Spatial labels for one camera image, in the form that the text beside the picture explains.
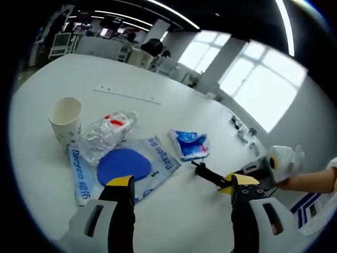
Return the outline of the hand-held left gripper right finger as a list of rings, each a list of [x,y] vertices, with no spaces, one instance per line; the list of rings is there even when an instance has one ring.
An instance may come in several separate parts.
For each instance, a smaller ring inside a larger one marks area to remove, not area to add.
[[[277,199],[269,198],[259,182],[231,175],[233,252],[299,252],[303,240],[294,215]]]

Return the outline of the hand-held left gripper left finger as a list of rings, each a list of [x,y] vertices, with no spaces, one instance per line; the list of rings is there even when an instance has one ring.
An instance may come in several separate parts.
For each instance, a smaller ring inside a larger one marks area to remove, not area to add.
[[[111,180],[70,219],[62,252],[133,252],[134,205],[134,177]]]

